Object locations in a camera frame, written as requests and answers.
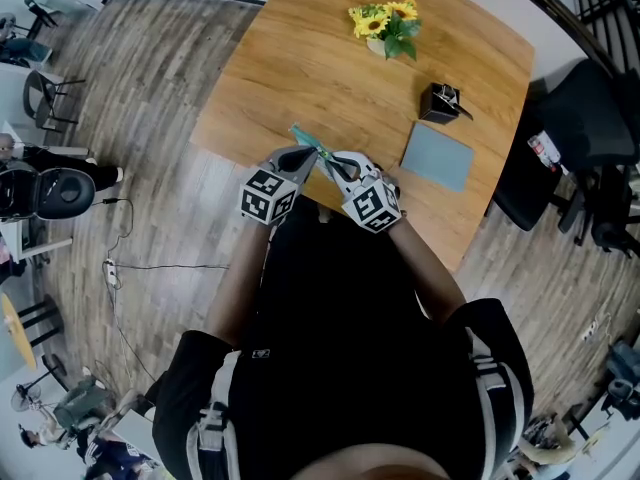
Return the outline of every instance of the backpack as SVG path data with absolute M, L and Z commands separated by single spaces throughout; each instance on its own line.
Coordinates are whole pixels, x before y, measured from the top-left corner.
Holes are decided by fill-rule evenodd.
M 522 388 L 511 368 L 497 363 L 491 349 L 466 328 L 471 344 L 469 360 L 476 371 L 476 386 L 484 422 L 485 457 L 478 480 L 489 480 L 507 460 L 524 431 Z M 187 435 L 186 451 L 193 480 L 203 480 L 198 452 L 212 454 L 220 480 L 240 480 L 238 447 L 233 422 L 226 418 L 233 372 L 241 351 L 227 354 L 211 387 L 211 400 L 202 418 Z
M 66 167 L 38 172 L 25 162 L 11 161 L 0 171 L 0 220 L 77 217 L 91 207 L 95 193 L 93 180 L 84 172 Z

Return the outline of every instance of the small vase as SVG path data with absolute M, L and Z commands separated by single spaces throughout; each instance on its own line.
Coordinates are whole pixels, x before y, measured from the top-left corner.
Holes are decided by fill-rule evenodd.
M 373 53 L 385 57 L 384 54 L 384 41 L 382 39 L 372 39 L 367 37 L 367 46 Z

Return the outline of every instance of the yellow flower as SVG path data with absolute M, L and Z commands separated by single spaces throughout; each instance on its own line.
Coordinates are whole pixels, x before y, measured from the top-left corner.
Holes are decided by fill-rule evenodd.
M 356 24 L 356 30 L 354 33 L 356 37 L 370 36 L 372 34 L 378 34 L 382 32 L 389 23 L 389 16 L 386 14 L 376 14 L 368 18 L 362 18 L 359 23 Z
M 349 16 L 351 16 L 353 21 L 358 23 L 358 21 L 360 21 L 360 19 L 362 18 L 362 7 L 352 7 L 351 9 L 349 9 Z
M 407 2 L 389 2 L 385 5 L 385 9 L 389 15 L 395 11 L 403 21 L 415 20 L 418 18 L 418 11 L 416 11 L 415 7 Z

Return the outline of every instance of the yellow table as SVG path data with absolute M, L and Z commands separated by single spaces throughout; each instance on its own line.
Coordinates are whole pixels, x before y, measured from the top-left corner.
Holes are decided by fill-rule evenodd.
M 45 300 L 40 304 L 36 304 L 35 306 L 23 309 L 22 311 L 16 311 L 11 300 L 9 300 L 9 297 L 7 297 L 7 295 L 4 293 L 2 294 L 2 312 L 4 313 L 5 326 L 7 327 L 9 334 L 11 334 L 11 337 L 13 338 L 18 351 L 31 370 L 37 370 L 38 368 L 38 365 L 36 363 L 36 356 L 33 354 L 34 347 L 48 340 L 52 336 L 58 334 L 60 332 L 60 328 L 55 327 L 54 329 L 46 332 L 45 334 L 34 340 L 29 340 L 25 330 L 29 327 L 34 326 L 38 322 L 42 322 L 43 320 L 57 315 L 58 309 L 54 305 L 53 308 L 48 309 L 44 313 L 30 319 L 27 322 L 22 322 L 20 319 L 24 316 L 38 311 L 39 309 L 43 309 L 51 305 L 51 299 L 45 298 Z
M 395 176 L 400 205 L 455 270 L 480 224 L 509 153 L 534 50 L 468 0 L 416 0 L 418 61 L 385 61 L 353 35 L 347 9 L 402 0 L 269 0 L 218 79 L 191 137 L 251 165 L 294 143 L 300 128 L 332 150 L 361 151 Z M 425 123 L 474 151 L 465 191 L 452 192 L 399 163 L 431 82 L 461 90 L 474 121 Z M 342 195 L 318 170 L 305 194 L 339 210 Z

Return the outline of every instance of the blue paper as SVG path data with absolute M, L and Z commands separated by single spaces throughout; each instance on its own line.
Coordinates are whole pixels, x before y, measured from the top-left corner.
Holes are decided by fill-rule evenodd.
M 464 192 L 472 161 L 470 147 L 416 123 L 400 166 L 454 192 Z

